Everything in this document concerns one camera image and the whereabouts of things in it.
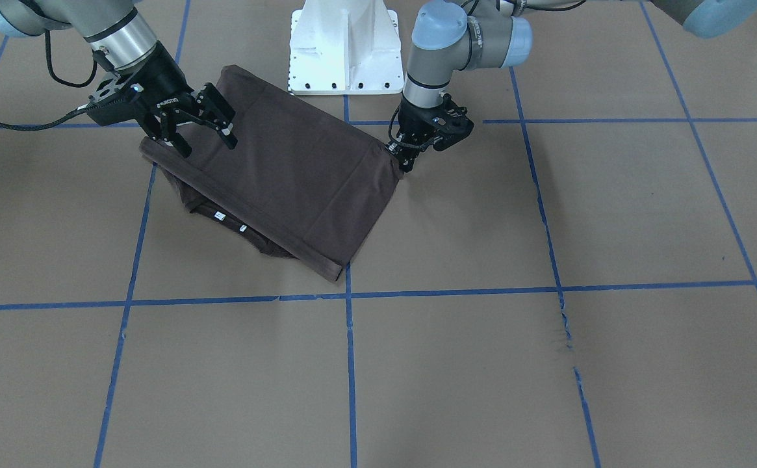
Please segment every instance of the blue tape grid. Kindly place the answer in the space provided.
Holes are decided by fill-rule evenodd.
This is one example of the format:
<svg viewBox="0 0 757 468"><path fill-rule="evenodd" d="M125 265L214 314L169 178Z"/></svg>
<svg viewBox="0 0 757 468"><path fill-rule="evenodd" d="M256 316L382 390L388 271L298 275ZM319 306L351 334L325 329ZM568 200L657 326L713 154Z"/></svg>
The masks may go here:
<svg viewBox="0 0 757 468"><path fill-rule="evenodd" d="M757 294L757 277L756 272L753 269L753 264L751 263L751 259L749 255L747 254L747 249L745 248L745 244L743 240L741 240L741 236L739 234L739 230L737 228L736 223L734 222L734 216L731 214L731 210L728 207L728 202L725 200L724 193L722 192L722 189L719 186L719 180L716 178L716 173L713 171L713 165L710 162L710 158L708 157L708 152L704 148L704 144L702 143L702 137L699 136L699 130L696 128L696 122L693 121L693 117L690 115L690 109L687 107L687 101L684 100L684 95L682 94L681 88L678 86L678 80L676 79L675 73L673 73L673 68L670 66L669 60L667 60L667 54L664 53L664 48L661 46L661 40L658 38L658 33L655 31L655 26L652 24L652 20L649 17L649 13L647 12L645 4L641 3L641 12L645 16L645 19L647 21L647 25L649 26L649 30L652 33L652 38L655 39L655 45L658 47L658 53L661 54L661 59L664 62L664 66L667 68L667 73L670 76L670 81L673 82L673 88L676 89L676 94L678 95L678 100L681 101L682 109L684 109L684 114L687 116L687 123L690 125L690 128L693 130L693 136L696 139L696 145L699 145L699 152L702 153L702 158L704 159L704 165L708 169L708 174L710 175L710 180L713 181L713 186L716 189L716 195L719 196L719 201L722 203L722 208L725 211L725 215L728 217L728 223L731 226L731 230L734 232L734 237L737 240L737 243L739 245L739 249L741 251L741 254L743 254L743 258L745 260L745 266L749 270L751 274L751 279L753 280L753 285L756 288L756 294Z"/></svg>
<svg viewBox="0 0 757 468"><path fill-rule="evenodd" d="M185 2L185 12L183 13L182 26L179 33L179 42L176 49L176 61L178 62L183 50L183 42L185 42L185 33L187 31L188 16L190 12L191 0ZM524 142L526 143L526 151L529 157L530 168L532 168L532 178L535 181L535 186L538 194L538 206L541 212L541 218L543 219L546 236L548 241L548 251L550 251L550 262L554 273L554 279L556 285L554 287L526 287L526 288L498 288L498 289L468 289L468 290L443 290L443 291L378 291L376 292L352 292L352 270L350 266L346 267L346 293L345 294L322 294L322 295L292 295L292 296L249 296L249 297L218 297L218 298L180 298L180 299L161 299L161 300L134 300L135 284L138 276L138 263L141 258L141 249L144 245L144 234L146 233L147 221L149 218L150 196L152 193L153 184L155 183L156 168L153 166L150 173L149 184L147 187L146 200L144 201L144 211L141 219L140 231L138 232L138 240L136 244L133 269L131 273L131 281L127 291L126 300L110 300L109 302L53 302L53 303L30 303L30 304L0 304L0 311L34 311L42 309L66 309L66 308L93 308L93 307L120 307L123 306L123 315L120 326L119 341L116 346L116 357L114 358L113 370L110 376L110 387L108 388L107 400L105 405L104 417L102 418L101 428L99 432L99 441L96 448L96 458L94 462L94 468L100 468L101 459L105 446L106 432L109 427L110 414L112 409L112 402L114 399L114 391L116 390L116 382L118 378L118 371L120 368L120 362L123 355L123 345L125 344L126 328L129 321L129 312L132 307L138 306L172 306L172 305L194 305L194 304L225 304L225 303L248 303L248 302L274 302L274 300L282 300L283 302L302 302L303 300L344 300L346 303L346 334L348 335L348 377L349 377L349 409L350 409L350 455L352 468L357 467L357 430L355 429L355 420L357 420L357 413L355 412L355 356L354 356L354 334L353 334L353 320L352 320L352 300L353 299L370 299L370 298L391 298L391 297L434 297L434 296L476 296L476 295L498 295L498 294L539 294L539 293L557 293L559 296L561 310L565 308L565 297L563 293L573 293L573 291L634 291L634 290L662 290L662 289L684 289L684 288L709 288L709 287L755 287L757 292L757 277L755 270L753 269L747 250L744 247L744 243L741 240L736 223L732 218L728 204L720 189L719 182L713 171L713 167L708 158L707 151L705 150L701 137L699 137L696 125L698 122L757 122L757 118L693 118L690 115L690 111L687 104L684 101L684 95L682 95L681 89L678 86L673 69L671 68L669 61L667 61L666 53L664 53L661 46L658 34L655 31L655 27L650 20L648 12L641 5L643 15L651 30L652 37L655 44L658 47L658 51L661 54L664 65L667 68L667 73L670 76L673 86L677 92L678 98L681 101L682 108L685 112L685 118L597 118L597 119L527 119L522 109L522 103L520 100L520 93L516 83L516 77L514 70L511 69L512 85L515 93L515 101L520 115L520 119L492 119L485 120L485 124L519 124L523 131ZM7 36L3 38L0 47L0 61L1 57L6 50L8 44ZM352 121L350 120L349 110L349 98L345 96L343 98L344 105L344 119L346 122L352 125L388 125L389 121ZM693 282L675 282L675 283L641 283L641 284L616 284L616 285L562 285L559 272L557 270L556 259L554 259L554 246L550 229L548 228L548 222L545 217L545 206L542 201L541 187L539 186L539 179L536 174L536 167L533 163L532 146L530 145L530 139L527 131L527 124L656 124L657 122L687 122L693 130L693 135L696 138L696 142L699 146L699 151L702 154L705 165L707 166L708 173L713 181L714 187L722 203L723 210L728 217L728 222L734 232L735 238L743 253L743 258L749 269L751 278L750 281L693 281ZM96 124L64 124L60 126L60 129L70 128L95 128ZM111 125L111 127L138 127L137 124L131 122L124 122L121 124ZM571 341L571 333L569 332L568 320L563 314L563 325L565 326L566 333L569 341ZM589 405L584 394L583 379L580 371L577 367L574 368L574 376L576 385L578 388L578 394L580 394L581 405L584 411L584 420L586 422L587 432L589 434L590 445L592 446L594 463L599 468L600 458L598 455L598 447L595 438L595 431L591 421L591 415L589 412Z"/></svg>

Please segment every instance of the white metal stand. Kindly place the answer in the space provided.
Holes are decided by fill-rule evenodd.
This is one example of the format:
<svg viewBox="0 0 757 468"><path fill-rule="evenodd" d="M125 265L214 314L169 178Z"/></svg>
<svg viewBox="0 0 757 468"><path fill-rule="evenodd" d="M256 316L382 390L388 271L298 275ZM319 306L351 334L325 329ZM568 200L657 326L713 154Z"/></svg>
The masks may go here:
<svg viewBox="0 0 757 468"><path fill-rule="evenodd" d="M384 0L306 0L292 13L289 91L393 94L404 88L398 15Z"/></svg>

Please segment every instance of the folded brown shirt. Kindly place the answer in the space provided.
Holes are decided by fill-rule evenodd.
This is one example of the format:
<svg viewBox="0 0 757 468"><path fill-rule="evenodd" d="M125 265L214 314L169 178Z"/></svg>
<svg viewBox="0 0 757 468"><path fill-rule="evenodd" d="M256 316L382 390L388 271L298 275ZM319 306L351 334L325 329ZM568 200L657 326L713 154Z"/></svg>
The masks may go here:
<svg viewBox="0 0 757 468"><path fill-rule="evenodd" d="M215 217L263 253L293 255L336 281L401 177L395 158L363 131L226 66L217 83L237 115L229 150L209 128L185 125L188 158L144 139L140 150L189 211Z"/></svg>

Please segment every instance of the black cable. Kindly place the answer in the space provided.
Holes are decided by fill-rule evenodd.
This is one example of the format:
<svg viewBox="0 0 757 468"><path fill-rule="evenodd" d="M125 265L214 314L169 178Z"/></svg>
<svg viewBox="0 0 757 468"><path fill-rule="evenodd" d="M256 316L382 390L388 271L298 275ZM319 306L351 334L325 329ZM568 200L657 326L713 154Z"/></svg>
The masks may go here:
<svg viewBox="0 0 757 468"><path fill-rule="evenodd" d="M64 86L69 86L70 88L86 88L87 86L90 86L93 80L96 79L96 74L98 73L98 62L96 62L95 60L92 61L92 73L85 82L70 83L66 80L62 80L58 78L57 75L55 75L55 69L54 66L52 66L52 35L48 29L43 32L43 37L45 38L46 42L46 68L49 69L49 76L52 77L55 82L58 82Z"/></svg>
<svg viewBox="0 0 757 468"><path fill-rule="evenodd" d="M465 8L465 6L467 6L467 4L471 2L473 2L474 4L473 6L470 7L470 12L468 12L468 16L474 14L474 10L476 10L476 6L479 5L480 0L466 0L464 3L460 5L461 8Z"/></svg>
<svg viewBox="0 0 757 468"><path fill-rule="evenodd" d="M89 112L88 107L84 107L83 109L75 109L72 112L69 112L67 115L64 115L62 118L59 118L54 122L49 122L43 125L12 125L9 123L0 122L0 128L5 128L6 130L15 130L15 131L48 130L49 128L57 127L58 125L63 124L63 122L76 118L76 116L85 114L87 112Z"/></svg>
<svg viewBox="0 0 757 468"><path fill-rule="evenodd" d="M530 10L536 10L538 12L568 12L569 10L574 10L575 8L578 8L584 3L586 3L586 0L581 0L580 2L577 2L574 5L563 6L562 8L554 8L553 6L531 6L531 5L526 5L526 8Z"/></svg>
<svg viewBox="0 0 757 468"><path fill-rule="evenodd" d="M108 103L104 103L101 105L87 104L86 106L78 107L78 109L71 110L69 113L67 113L67 115L64 115L62 118L59 118L54 122L44 123L42 125L12 125L10 123L0 122L0 128L5 128L6 130L14 130L14 131L48 130L49 128L57 127L58 125L63 124L63 122L72 120L73 118L76 118L76 116L85 114L93 110L104 109L104 107L114 106L116 104L122 103L122 101L123 99L119 98L119 99L109 101Z"/></svg>

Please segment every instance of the silver metal cylinder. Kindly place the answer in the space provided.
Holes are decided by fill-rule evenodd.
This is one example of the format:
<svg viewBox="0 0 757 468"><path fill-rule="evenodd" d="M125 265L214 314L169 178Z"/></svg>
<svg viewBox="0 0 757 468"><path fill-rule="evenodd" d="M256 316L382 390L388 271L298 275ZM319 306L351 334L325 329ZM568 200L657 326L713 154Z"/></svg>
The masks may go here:
<svg viewBox="0 0 757 468"><path fill-rule="evenodd" d="M144 57L158 42L147 21L137 14L129 23L116 32L90 42L95 51L102 51L116 69L126 68Z"/></svg>
<svg viewBox="0 0 757 468"><path fill-rule="evenodd" d="M410 104L423 109L432 109L441 104L441 93L447 89L447 86L441 88L425 88L407 78L404 84L404 98L410 101Z"/></svg>

